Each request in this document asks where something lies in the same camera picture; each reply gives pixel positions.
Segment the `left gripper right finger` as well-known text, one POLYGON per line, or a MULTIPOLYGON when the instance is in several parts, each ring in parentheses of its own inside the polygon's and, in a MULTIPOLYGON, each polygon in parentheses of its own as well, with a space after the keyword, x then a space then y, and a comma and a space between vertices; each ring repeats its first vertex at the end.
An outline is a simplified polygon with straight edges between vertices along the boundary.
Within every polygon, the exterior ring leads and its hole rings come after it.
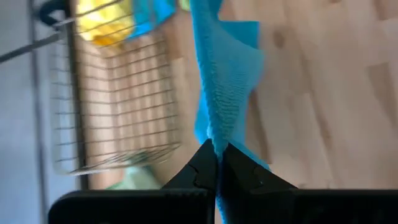
POLYGON ((232 144, 223 153, 224 224, 398 224, 398 190, 300 189, 232 144))

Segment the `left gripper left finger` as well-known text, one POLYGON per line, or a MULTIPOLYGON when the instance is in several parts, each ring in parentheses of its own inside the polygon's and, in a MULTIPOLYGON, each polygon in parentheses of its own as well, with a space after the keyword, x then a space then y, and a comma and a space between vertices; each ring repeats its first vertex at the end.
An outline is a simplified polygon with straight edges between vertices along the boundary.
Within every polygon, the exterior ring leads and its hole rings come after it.
POLYGON ((218 162, 210 139, 163 187, 81 190, 60 197, 49 224, 214 224, 218 162))

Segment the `blue microfiber towel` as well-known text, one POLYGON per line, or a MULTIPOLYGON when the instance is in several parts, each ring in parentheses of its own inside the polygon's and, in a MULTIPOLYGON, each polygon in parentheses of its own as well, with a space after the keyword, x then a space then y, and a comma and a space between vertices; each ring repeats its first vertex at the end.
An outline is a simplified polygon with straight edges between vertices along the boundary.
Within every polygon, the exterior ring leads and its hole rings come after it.
POLYGON ((175 14, 175 0, 132 0, 132 18, 134 27, 126 38, 134 38, 145 35, 175 14))
POLYGON ((264 71, 258 21, 225 21, 223 0, 190 0, 201 92, 194 133, 200 148, 189 161, 195 185, 210 192, 205 218, 223 224, 261 224, 252 191, 256 171, 269 166, 245 145, 249 96, 264 71))

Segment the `yellow microfiber towel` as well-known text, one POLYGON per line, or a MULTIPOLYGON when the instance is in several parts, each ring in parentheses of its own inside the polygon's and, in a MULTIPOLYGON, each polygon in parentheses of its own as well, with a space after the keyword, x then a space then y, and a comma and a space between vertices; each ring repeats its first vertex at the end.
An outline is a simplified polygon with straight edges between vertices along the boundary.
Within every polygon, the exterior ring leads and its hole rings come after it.
POLYGON ((100 47, 120 44, 135 28, 132 0, 78 0, 76 13, 78 34, 100 47))

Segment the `black table clamp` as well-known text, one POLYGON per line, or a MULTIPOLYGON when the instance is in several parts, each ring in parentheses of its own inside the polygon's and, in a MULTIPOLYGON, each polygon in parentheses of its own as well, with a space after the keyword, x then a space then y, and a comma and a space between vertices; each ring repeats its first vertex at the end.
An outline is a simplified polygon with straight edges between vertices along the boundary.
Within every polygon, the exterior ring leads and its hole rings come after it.
POLYGON ((67 12, 67 0, 47 0, 44 2, 38 11, 39 19, 48 26, 55 26, 60 21, 51 16, 54 11, 67 12))

